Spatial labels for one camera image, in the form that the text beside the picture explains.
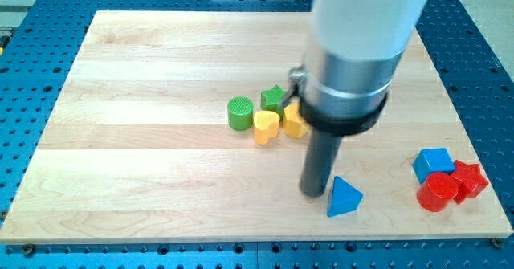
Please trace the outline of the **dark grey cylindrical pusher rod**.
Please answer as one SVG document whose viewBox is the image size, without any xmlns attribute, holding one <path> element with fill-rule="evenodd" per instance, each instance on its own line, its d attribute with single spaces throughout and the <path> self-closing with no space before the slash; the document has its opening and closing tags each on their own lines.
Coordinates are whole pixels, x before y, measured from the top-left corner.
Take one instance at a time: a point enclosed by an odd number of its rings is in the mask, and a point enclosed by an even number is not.
<svg viewBox="0 0 514 269">
<path fill-rule="evenodd" d="M 318 129 L 312 132 L 300 179 L 304 195 L 317 198 L 324 193 L 341 141 L 341 135 Z"/>
</svg>

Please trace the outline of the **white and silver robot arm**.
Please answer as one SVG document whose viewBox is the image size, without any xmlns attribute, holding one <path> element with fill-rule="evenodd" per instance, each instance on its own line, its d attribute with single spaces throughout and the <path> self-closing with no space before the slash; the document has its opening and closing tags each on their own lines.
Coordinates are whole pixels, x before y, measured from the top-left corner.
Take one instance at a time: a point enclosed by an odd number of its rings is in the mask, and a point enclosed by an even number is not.
<svg viewBox="0 0 514 269">
<path fill-rule="evenodd" d="M 312 127 L 300 189 L 319 197 L 343 137 L 371 129 L 427 0 L 313 0 L 302 64 L 282 100 Z"/>
</svg>

